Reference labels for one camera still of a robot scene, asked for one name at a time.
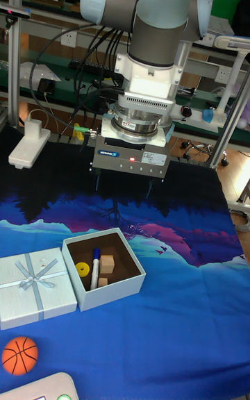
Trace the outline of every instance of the white marker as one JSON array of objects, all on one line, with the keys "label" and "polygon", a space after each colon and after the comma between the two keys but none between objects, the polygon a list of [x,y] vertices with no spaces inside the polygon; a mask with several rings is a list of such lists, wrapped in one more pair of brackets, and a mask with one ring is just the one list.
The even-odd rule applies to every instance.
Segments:
[{"label": "white marker", "polygon": [[98,273],[99,273],[99,259],[100,259],[100,249],[94,249],[93,251],[93,270],[91,276],[90,290],[97,288]]}]

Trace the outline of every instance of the table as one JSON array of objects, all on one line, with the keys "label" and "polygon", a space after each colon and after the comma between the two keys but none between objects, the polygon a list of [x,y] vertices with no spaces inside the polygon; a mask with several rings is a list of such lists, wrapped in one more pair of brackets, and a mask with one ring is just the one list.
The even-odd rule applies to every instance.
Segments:
[{"label": "table", "polygon": [[137,295],[1,332],[38,346],[35,368],[0,367],[0,392],[56,372],[80,399],[229,399],[250,390],[250,273],[215,170],[171,163],[149,198],[148,178],[88,172],[93,149],[48,142],[33,168],[0,133],[0,256],[61,247],[118,226],[147,275]]}]

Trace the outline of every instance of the electrical outlet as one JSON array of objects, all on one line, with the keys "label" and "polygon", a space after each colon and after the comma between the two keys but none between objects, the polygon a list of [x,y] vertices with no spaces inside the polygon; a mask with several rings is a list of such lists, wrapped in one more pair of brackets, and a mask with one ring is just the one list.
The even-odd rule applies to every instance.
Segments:
[{"label": "electrical outlet", "polygon": [[228,83],[231,70],[232,69],[230,67],[219,67],[215,82],[224,84]]},{"label": "electrical outlet", "polygon": [[70,33],[64,34],[61,36],[61,45],[65,45],[66,47],[76,48],[76,31],[71,31]]}]

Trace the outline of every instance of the small cube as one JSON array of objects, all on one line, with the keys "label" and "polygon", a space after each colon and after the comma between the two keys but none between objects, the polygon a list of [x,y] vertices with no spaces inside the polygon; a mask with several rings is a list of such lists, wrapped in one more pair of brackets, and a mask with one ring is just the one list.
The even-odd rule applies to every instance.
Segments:
[{"label": "small cube", "polygon": [[115,267],[113,255],[101,255],[99,264],[100,274],[111,274]]},{"label": "small cube", "polygon": [[108,285],[108,279],[107,278],[98,278],[98,287],[102,288],[103,286]]}]

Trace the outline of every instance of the orange basketball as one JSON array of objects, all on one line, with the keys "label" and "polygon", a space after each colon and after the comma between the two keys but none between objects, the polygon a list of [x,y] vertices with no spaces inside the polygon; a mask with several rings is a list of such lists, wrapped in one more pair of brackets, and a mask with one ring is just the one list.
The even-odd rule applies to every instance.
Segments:
[{"label": "orange basketball", "polygon": [[29,372],[38,359],[38,348],[31,338],[17,337],[11,340],[2,353],[4,369],[13,375]]}]

